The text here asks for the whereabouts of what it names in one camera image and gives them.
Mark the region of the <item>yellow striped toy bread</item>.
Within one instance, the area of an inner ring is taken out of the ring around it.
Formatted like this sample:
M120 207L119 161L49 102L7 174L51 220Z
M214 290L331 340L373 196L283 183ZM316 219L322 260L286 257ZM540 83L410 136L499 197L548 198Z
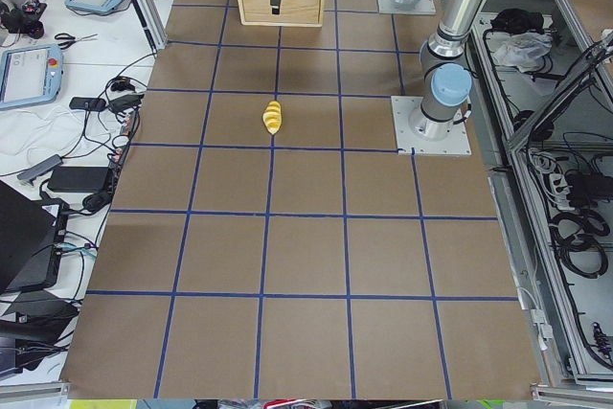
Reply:
M276 135L283 123L282 106L278 101L267 104L262 113L262 122L270 135Z

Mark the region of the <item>small black phone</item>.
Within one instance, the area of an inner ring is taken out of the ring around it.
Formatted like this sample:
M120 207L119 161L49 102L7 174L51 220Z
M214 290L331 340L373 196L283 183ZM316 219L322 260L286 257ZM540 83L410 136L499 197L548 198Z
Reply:
M93 97L74 97L69 102L72 110L83 110L88 112L102 112L106 109L107 102L103 98Z

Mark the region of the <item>white crumpled cloth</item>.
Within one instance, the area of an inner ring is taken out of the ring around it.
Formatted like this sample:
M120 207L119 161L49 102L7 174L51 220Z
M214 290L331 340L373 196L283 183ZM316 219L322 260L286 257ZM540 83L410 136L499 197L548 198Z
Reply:
M547 34L515 34L502 42L492 58L496 65L516 67L520 72L536 71L552 45L553 39Z

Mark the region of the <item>near blue teach pendant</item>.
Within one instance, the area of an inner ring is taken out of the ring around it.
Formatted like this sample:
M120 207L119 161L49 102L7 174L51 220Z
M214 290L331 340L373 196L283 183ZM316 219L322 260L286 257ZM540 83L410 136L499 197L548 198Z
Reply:
M5 51L1 56L1 109L54 101L62 74L63 52L56 44Z

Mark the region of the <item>black power adapter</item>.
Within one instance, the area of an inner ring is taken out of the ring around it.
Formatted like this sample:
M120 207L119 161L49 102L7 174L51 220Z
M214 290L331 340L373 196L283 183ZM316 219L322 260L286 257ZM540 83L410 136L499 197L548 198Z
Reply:
M106 167L56 167L48 188L58 193L95 193L104 188L109 169Z

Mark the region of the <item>black laptop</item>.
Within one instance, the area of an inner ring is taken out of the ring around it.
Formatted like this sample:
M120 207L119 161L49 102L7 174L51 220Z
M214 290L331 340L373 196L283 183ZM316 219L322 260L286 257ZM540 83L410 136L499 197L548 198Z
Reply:
M60 198L30 200L1 185L1 292L53 286L61 259L68 205Z

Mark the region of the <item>black handled scissors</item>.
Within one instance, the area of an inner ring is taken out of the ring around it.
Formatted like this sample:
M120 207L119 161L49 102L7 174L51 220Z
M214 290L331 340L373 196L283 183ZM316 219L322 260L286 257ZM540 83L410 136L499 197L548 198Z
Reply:
M67 50L79 42L96 40L97 38L97 34L74 36L68 33L59 33L54 36L54 40L57 41L57 46L60 50Z

